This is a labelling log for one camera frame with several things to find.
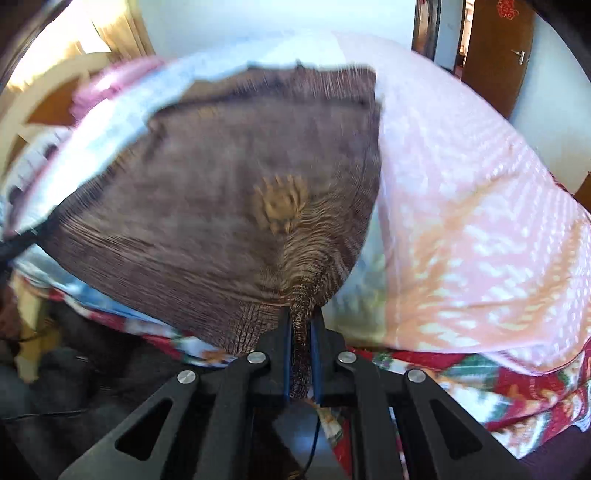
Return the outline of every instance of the dark clothing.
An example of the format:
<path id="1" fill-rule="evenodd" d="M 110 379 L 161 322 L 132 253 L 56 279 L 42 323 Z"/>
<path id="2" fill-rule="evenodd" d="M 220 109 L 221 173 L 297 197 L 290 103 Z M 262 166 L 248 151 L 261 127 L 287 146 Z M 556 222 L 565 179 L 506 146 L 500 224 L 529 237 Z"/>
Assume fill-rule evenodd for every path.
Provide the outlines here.
<path id="1" fill-rule="evenodd" d="M 0 418 L 40 480 L 56 480 L 180 371 L 212 371 L 185 366 L 140 337 L 87 320 L 64 303 L 52 309 L 63 341 L 43 356 L 38 380 L 27 385 L 12 361 L 0 364 Z M 249 471 L 254 480 L 282 480 L 299 469 L 272 428 L 277 414 L 255 418 Z M 178 435 L 182 448 L 173 450 L 175 460 L 167 466 L 166 479 L 192 477 L 206 421 L 205 406 L 197 403 L 187 411 Z M 12 480 L 3 475 L 7 472 L 0 460 L 0 479 Z"/>

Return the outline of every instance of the pink blanket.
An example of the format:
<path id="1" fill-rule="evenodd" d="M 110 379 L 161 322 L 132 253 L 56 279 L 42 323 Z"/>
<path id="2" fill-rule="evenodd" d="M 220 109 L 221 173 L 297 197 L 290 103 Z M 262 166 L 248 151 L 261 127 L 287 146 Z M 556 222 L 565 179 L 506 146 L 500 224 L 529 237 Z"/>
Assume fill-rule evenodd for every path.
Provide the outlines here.
<path id="1" fill-rule="evenodd" d="M 349 340 L 483 352 L 531 375 L 572 361 L 591 332 L 588 213 L 457 79 L 387 40 L 337 38 L 376 69 L 384 106 L 386 295 L 371 334 Z"/>
<path id="2" fill-rule="evenodd" d="M 74 93 L 70 113 L 77 121 L 82 120 L 103 100 L 115 97 L 164 63 L 164 60 L 158 57 L 140 57 L 114 63 Z"/>

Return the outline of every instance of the brown cloth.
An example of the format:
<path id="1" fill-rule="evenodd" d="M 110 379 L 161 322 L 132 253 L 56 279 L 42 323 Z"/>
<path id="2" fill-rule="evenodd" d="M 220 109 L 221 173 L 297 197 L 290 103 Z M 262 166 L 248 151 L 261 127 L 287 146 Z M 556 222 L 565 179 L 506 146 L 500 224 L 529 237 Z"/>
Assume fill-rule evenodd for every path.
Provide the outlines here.
<path id="1" fill-rule="evenodd" d="M 114 300 L 234 355 L 288 305 L 303 351 L 378 193 L 374 86 L 363 67 L 196 82 L 57 208 L 41 246 Z"/>
<path id="2" fill-rule="evenodd" d="M 21 338 L 22 319 L 18 300 L 12 288 L 6 285 L 0 297 L 0 340 L 18 341 Z"/>

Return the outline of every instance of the bedding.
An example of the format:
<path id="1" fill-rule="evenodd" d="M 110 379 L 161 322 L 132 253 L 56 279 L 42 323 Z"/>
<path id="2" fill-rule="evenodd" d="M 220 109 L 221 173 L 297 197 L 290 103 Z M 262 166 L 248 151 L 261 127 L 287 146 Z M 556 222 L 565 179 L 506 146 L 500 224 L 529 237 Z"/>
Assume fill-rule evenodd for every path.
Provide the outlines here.
<path id="1" fill-rule="evenodd" d="M 378 192 L 374 83 L 367 68 L 303 66 L 196 82 L 60 204 L 40 246 L 115 300 L 233 355 L 288 305 L 304 349 Z"/>
<path id="2" fill-rule="evenodd" d="M 69 127 L 47 127 L 19 154 L 8 169 L 0 188 L 0 225 L 4 235 L 14 228 L 22 195 L 33 184 L 37 174 L 55 154 L 59 145 L 72 135 Z"/>
<path id="3" fill-rule="evenodd" d="M 429 369 L 517 456 L 568 425 L 586 429 L 587 213 L 554 187 L 521 136 L 483 100 L 387 40 L 286 35 L 165 66 L 85 117 L 37 180 L 18 228 L 36 225 L 103 171 L 145 131 L 145 120 L 195 79 L 218 79 L 248 61 L 293 66 L 297 59 L 316 67 L 372 66 L 382 103 L 380 192 L 357 264 L 323 308 L 327 325 L 350 345 L 372 346 L 366 355 L 382 367 Z M 75 169 L 80 158 L 83 168 Z M 58 191 L 53 186 L 60 180 Z M 141 329 L 159 323 L 93 291 L 38 247 L 16 265 L 37 287 L 49 287 L 90 317 L 143 335 L 149 334 Z M 203 362 L 199 349 L 191 355 L 184 349 L 190 335 L 167 335 L 158 337 L 162 348 Z M 401 355 L 402 364 L 393 361 Z M 338 421 L 323 425 L 344 438 Z"/>
<path id="4" fill-rule="evenodd" d="M 103 100 L 113 99 L 164 63 L 163 59 L 154 56 L 114 63 L 74 92 L 70 108 L 72 117 L 77 122 L 81 121 Z"/>

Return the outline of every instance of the wooden headboard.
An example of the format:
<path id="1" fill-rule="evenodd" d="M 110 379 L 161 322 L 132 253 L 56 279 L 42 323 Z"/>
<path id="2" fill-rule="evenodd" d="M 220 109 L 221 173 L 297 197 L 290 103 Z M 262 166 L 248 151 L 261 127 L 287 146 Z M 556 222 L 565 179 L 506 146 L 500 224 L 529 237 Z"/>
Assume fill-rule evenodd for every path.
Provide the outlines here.
<path id="1" fill-rule="evenodd" d="M 0 118 L 0 173 L 46 125 L 73 125 L 72 94 L 109 65 L 109 53 L 89 53 L 54 66 L 17 95 Z"/>

